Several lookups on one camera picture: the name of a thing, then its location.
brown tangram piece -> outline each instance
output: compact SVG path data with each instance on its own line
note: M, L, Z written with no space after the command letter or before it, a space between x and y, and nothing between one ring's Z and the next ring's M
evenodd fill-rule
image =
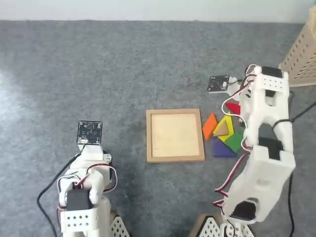
M227 135L229 133L226 121L221 124L221 126L217 129L216 133L214 133L214 137Z

green tangram piece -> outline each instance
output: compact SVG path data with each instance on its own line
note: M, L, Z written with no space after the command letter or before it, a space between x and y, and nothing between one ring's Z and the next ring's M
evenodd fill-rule
M241 148L242 134L243 132L236 132L225 141L225 144L235 153Z

white wire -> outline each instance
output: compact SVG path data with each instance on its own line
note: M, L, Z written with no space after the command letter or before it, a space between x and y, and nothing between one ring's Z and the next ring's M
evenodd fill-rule
M248 75L251 74L251 72L250 72L250 73L247 73L247 72L249 71L250 67L257 67L257 66L258 66L257 64L250 64L250 65L247 67L247 69L246 69L245 76L248 76Z
M241 147L245 150L245 151L248 151L248 152L251 152L250 149L246 148L243 143L246 141L247 137L244 137L243 140L241 141Z
M114 174L115 174L115 185L114 185L114 187L113 188L111 188L110 190L108 190L108 191L105 191L104 193L108 193L108 192L111 192L111 191L113 191L116 187L117 187L117 185L118 185L118 175L117 175L117 171L116 171L116 169L114 168L114 167L112 167L112 166L108 166L108 168L111 168L113 171L114 171Z
M77 178L77 176L75 175L77 172L75 172L75 173L71 173L71 174L67 174L67 175L64 175L64 176L60 176L58 179L57 179L57 182L56 182L56 185L57 185L57 190L58 190L58 193L60 193L60 189L59 189L59 182L60 182L60 180L61 179L64 179L64 178L74 178L74 177L76 177Z
M241 93L242 91L246 90L246 89L248 88L248 86L245 86L242 90L240 90L239 93ZM225 103L226 103L227 101L229 101L230 99L233 99L233 98L234 98L235 96L237 96L239 93L237 93L236 95L233 95L233 96L228 97L228 99L226 99L226 100L222 103L222 112L223 112L223 114L225 114L225 115L240 118L240 119L244 122L245 128L247 129L246 120L245 120L242 116L236 115L236 114L228 114L228 113L226 113L226 112L224 111L224 105L225 105Z
M99 164L99 165L97 165L97 166L92 167L91 169L96 168L96 167L100 167L100 166L108 167L108 168L110 168L110 169L112 169L112 170L114 171L115 180L116 180L115 185L114 185L113 188L111 188L111 189L108 190L108 191L105 191L104 193L111 192L111 191L113 191L113 190L117 187L117 185L118 185L118 175L117 175L117 171L115 170L114 167L110 166L109 164ZM88 171L87 175L85 175L82 179L80 179L75 185L77 185L77 184L78 184L79 182L81 182L83 179L86 179L89 174L90 174L90 173L89 173L89 171Z

perforated white panel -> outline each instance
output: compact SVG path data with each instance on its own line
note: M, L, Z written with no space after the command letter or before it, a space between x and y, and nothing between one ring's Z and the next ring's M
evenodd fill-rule
M222 236L225 236L225 234L224 234L225 227L226 227L226 235L228 237L233 237L234 228L231 224L228 224L228 223L224 223L221 225ZM235 225L235 236L234 237L243 237L240 225Z
M277 92L286 92L288 89L288 80L282 78L274 78L266 75L260 75L260 79L257 80L259 86L265 90L272 90Z
M130 237L120 216L114 218L113 222L111 223L111 231L113 237Z
M198 237L220 237L220 228L213 217L208 217Z
M62 211L60 213L62 232L96 230L98 227L97 209Z
M255 237L247 225L241 225L242 237Z
M228 236L233 237L234 228L231 224L224 223L221 225L221 237ZM254 234L251 232L247 225L235 224L235 236L234 237L254 237Z

orange tangram piece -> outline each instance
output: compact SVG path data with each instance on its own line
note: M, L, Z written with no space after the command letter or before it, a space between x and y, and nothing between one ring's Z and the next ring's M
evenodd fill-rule
M215 117L215 114L212 112L202 128L206 141L209 140L209 138L211 137L216 127L217 127L216 117Z

